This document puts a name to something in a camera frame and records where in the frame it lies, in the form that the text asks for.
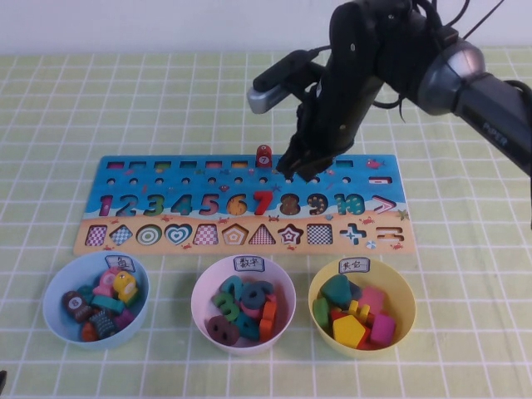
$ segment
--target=wooden puzzle board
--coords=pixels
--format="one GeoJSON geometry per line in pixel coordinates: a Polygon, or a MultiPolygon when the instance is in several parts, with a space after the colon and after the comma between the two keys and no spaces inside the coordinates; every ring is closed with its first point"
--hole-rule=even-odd
{"type": "MultiPolygon", "coordinates": [[[[276,165],[278,156],[273,155],[276,165]]],[[[394,155],[286,180],[256,155],[106,156],[74,252],[397,254],[415,243],[394,155]]]]}

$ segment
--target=blue bowl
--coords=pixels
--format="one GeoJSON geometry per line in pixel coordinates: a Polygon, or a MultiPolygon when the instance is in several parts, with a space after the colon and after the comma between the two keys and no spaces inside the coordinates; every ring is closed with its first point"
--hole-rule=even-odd
{"type": "Polygon", "coordinates": [[[103,351],[119,347],[129,341],[139,331],[145,321],[150,297],[150,280],[144,266],[129,254],[116,251],[102,251],[83,255],[62,268],[48,285],[44,294],[42,311],[44,320],[52,332],[61,340],[93,351],[103,351]],[[64,293],[76,290],[82,285],[94,285],[111,265],[120,263],[122,268],[133,275],[139,289],[139,298],[129,310],[135,320],[126,328],[111,337],[94,342],[81,340],[82,324],[67,313],[62,306],[64,293]]]}

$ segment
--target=checkered pattern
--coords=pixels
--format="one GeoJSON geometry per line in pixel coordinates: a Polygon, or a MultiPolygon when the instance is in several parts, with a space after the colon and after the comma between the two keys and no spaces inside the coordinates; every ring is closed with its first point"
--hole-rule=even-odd
{"type": "Polygon", "coordinates": [[[307,242],[311,245],[332,244],[333,228],[330,224],[309,224],[307,226],[307,242]]]}
{"type": "Polygon", "coordinates": [[[264,224],[261,224],[249,243],[251,245],[274,245],[275,239],[268,231],[268,228],[264,224]]]}
{"type": "Polygon", "coordinates": [[[87,247],[99,247],[106,239],[107,226],[91,226],[89,234],[86,236],[85,245],[87,247]]]}
{"type": "Polygon", "coordinates": [[[130,239],[132,235],[133,233],[131,230],[125,227],[125,225],[122,225],[118,228],[118,230],[111,234],[111,239],[113,240],[113,243],[120,246],[125,241],[130,239]]]}
{"type": "Polygon", "coordinates": [[[195,245],[216,245],[217,243],[218,232],[216,231],[216,224],[201,224],[198,226],[194,237],[195,245]]]}

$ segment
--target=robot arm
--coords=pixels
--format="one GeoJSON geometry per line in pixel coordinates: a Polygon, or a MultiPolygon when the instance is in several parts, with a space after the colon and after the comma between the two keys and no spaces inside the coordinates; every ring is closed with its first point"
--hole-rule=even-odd
{"type": "Polygon", "coordinates": [[[481,51],[442,25],[428,0],[345,3],[332,15],[329,41],[326,66],[312,61],[322,49],[292,52],[248,93],[254,113],[290,94],[301,101],[296,133],[277,165],[287,178],[310,181],[347,151],[385,83],[429,115],[459,116],[531,174],[532,92],[487,73],[481,51]]]}

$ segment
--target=pink shape piece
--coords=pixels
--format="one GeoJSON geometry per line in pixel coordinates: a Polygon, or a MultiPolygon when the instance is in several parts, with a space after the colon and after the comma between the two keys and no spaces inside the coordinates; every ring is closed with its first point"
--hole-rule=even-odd
{"type": "Polygon", "coordinates": [[[95,295],[103,295],[113,298],[113,282],[115,281],[116,270],[118,268],[112,268],[103,273],[100,277],[100,285],[92,290],[95,295]]]}
{"type": "Polygon", "coordinates": [[[119,316],[113,318],[113,322],[120,331],[129,326],[133,320],[135,320],[135,315],[128,309],[124,309],[119,316]]]}
{"type": "Polygon", "coordinates": [[[370,342],[380,347],[388,347],[392,344],[393,333],[396,331],[396,322],[390,316],[378,314],[373,322],[370,342]]]}
{"type": "Polygon", "coordinates": [[[378,314],[384,304],[384,292],[374,287],[365,287],[362,290],[362,297],[358,300],[358,307],[369,306],[369,311],[378,314]]]}
{"type": "Polygon", "coordinates": [[[242,302],[240,302],[240,308],[242,309],[242,312],[250,316],[253,320],[260,320],[260,317],[262,315],[262,308],[259,309],[248,309],[244,306],[242,302]]]}

